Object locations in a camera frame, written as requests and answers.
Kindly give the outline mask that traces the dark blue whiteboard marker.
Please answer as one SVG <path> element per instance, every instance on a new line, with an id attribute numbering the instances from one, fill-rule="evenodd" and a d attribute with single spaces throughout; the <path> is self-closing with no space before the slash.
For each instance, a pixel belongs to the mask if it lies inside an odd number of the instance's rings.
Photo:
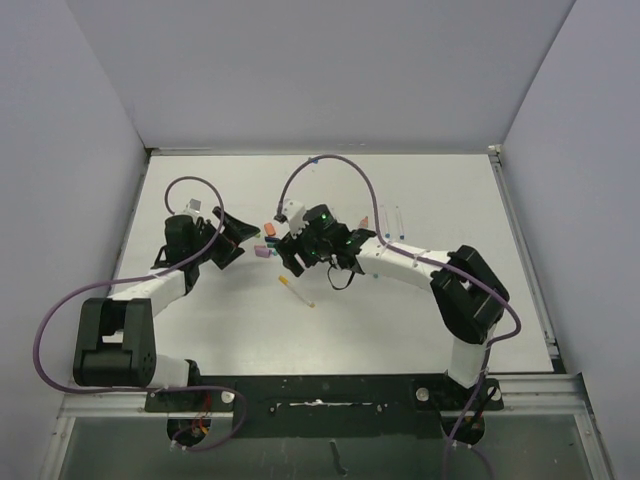
<path id="1" fill-rule="evenodd" d="M 402 212 L 401 209 L 398 205 L 395 206 L 395 215 L 396 215 L 396 222 L 397 222 L 397 227 L 398 227 L 398 238 L 400 240 L 405 240 L 405 227 L 404 227 L 404 222 L 403 222 L 403 217 L 402 217 Z"/>

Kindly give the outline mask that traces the yellow cap pen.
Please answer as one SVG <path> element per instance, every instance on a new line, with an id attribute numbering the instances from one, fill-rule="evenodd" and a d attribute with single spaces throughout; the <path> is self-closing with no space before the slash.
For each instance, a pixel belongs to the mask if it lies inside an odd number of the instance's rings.
<path id="1" fill-rule="evenodd" d="M 280 275 L 278 277 L 278 280 L 282 285 L 284 285 L 292 294 L 294 294 L 306 306 L 308 306 L 309 308 L 314 308 L 315 307 L 315 303 L 310 298 L 308 298 L 306 295 L 304 295 L 301 290 L 299 290 L 297 287 L 295 287 L 291 283 L 291 281 L 289 279 L 287 279 L 285 276 Z"/>

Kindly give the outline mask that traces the orange highlighter cap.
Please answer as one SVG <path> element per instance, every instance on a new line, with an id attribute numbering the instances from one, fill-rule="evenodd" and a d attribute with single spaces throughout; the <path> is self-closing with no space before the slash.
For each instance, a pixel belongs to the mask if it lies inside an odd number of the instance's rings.
<path id="1" fill-rule="evenodd" d="M 271 224 L 271 223 L 265 223 L 264 224 L 264 230 L 265 233 L 268 237 L 276 237 L 277 236 L 277 231 L 275 229 L 275 227 Z"/>

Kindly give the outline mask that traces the green cap pen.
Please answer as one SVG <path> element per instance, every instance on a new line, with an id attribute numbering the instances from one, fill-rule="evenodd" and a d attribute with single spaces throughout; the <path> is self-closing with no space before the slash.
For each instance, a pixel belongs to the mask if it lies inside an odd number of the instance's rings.
<path id="1" fill-rule="evenodd" d="M 381 231 L 386 239 L 391 238 L 391 232 L 389 228 L 389 218 L 388 212 L 384 205 L 381 205 L 379 208 L 380 217 L 381 217 Z"/>

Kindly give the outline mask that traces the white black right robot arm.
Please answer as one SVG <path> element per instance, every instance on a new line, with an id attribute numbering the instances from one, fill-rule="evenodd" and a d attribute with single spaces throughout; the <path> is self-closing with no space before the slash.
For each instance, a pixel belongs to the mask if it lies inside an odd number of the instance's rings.
<path id="1" fill-rule="evenodd" d="M 456 251 L 429 251 L 384 242 L 373 230 L 349 229 L 325 204 L 308 209 L 286 200 L 277 207 L 275 220 L 288 227 L 276 251 L 296 277 L 326 263 L 352 276 L 378 275 L 431 291 L 454 337 L 446 399 L 459 409 L 478 401 L 486 350 L 508 292 L 477 250 L 463 245 Z"/>

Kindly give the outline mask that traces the purple highlighter cap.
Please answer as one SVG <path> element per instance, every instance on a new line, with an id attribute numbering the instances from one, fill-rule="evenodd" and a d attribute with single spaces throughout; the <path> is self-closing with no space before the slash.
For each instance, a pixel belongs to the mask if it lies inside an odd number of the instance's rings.
<path id="1" fill-rule="evenodd" d="M 266 246 L 255 246 L 254 253 L 260 258 L 269 258 L 272 255 L 271 250 Z"/>

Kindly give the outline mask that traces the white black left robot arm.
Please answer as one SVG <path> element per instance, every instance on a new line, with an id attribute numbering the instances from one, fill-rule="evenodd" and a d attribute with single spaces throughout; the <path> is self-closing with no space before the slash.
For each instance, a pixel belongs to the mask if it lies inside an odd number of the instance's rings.
<path id="1" fill-rule="evenodd" d="M 90 298 L 81 308 L 73 379 L 82 387 L 168 388 L 180 410 L 200 405 L 204 387 L 197 363 L 157 351 L 154 320 L 171 303 L 188 295 L 206 262 L 223 270 L 245 250 L 241 244 L 260 233 L 257 226 L 213 209 L 211 221 L 188 207 L 165 220 L 165 244 L 150 278 L 106 298 Z"/>

